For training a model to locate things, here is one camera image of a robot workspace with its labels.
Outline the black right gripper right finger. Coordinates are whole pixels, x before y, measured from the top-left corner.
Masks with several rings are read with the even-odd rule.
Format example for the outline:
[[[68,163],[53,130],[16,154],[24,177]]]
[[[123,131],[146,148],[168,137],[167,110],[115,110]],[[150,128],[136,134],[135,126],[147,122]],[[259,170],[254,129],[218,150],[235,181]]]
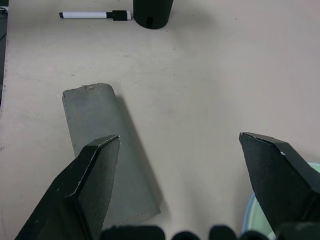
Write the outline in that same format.
[[[320,174],[288,143],[242,132],[239,142],[252,189],[272,230],[320,220]]]

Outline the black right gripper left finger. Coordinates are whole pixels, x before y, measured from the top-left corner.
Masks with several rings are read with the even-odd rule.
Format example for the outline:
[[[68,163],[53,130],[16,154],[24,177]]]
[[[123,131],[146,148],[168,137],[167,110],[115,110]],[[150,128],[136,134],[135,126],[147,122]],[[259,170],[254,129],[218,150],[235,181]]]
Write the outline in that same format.
[[[98,240],[111,201],[119,135],[98,138],[53,180],[17,240]]]

